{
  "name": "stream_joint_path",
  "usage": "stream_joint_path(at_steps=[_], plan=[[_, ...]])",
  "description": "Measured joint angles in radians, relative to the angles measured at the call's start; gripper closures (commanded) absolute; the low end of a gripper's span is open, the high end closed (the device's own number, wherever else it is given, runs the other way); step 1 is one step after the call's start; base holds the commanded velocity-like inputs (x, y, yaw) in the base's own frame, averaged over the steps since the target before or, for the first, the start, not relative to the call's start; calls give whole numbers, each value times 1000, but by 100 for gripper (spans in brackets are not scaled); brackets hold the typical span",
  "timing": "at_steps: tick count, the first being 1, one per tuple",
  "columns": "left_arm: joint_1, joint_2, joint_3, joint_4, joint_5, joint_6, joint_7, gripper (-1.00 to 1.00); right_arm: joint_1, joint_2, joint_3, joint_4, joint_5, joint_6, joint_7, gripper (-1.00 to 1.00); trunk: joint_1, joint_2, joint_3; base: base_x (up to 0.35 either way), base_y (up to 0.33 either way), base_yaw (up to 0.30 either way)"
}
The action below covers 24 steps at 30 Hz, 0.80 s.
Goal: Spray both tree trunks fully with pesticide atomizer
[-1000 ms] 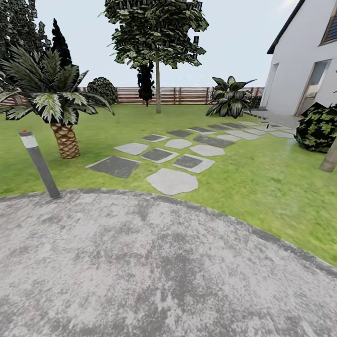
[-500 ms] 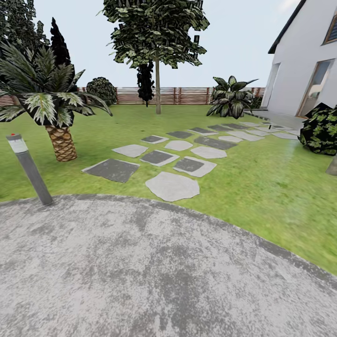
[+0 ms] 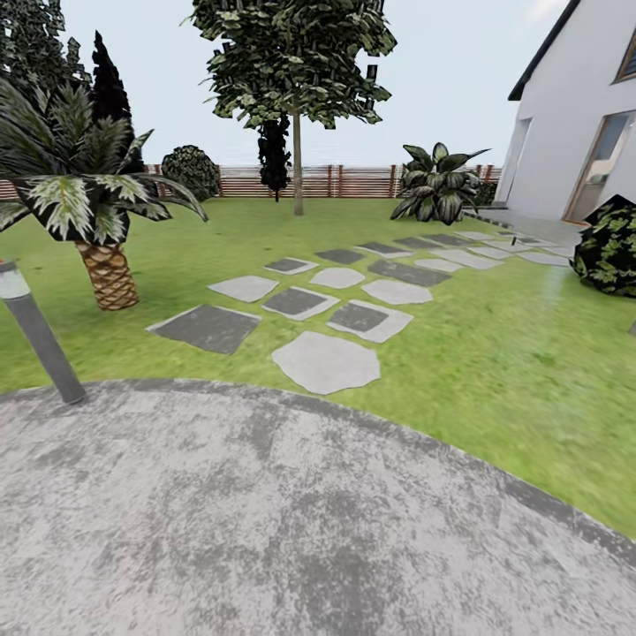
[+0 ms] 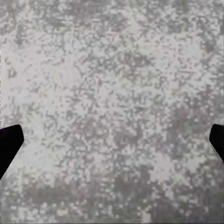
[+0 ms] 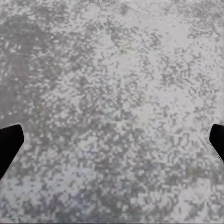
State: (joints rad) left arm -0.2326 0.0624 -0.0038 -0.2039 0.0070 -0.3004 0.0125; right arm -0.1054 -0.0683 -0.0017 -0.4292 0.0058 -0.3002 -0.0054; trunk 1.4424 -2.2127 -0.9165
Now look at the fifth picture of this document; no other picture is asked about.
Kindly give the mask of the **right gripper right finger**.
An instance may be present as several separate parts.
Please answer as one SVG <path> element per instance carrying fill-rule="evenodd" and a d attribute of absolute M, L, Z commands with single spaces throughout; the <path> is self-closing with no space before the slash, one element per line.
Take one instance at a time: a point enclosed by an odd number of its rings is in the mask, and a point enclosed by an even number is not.
<path fill-rule="evenodd" d="M 209 140 L 224 162 L 224 126 L 214 124 L 210 132 Z"/>

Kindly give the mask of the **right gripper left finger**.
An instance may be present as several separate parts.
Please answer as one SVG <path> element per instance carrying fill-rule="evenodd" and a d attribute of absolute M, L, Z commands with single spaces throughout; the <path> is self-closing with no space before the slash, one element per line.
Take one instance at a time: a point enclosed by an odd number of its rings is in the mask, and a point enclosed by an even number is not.
<path fill-rule="evenodd" d="M 24 142 L 20 124 L 0 129 L 0 180 Z"/>

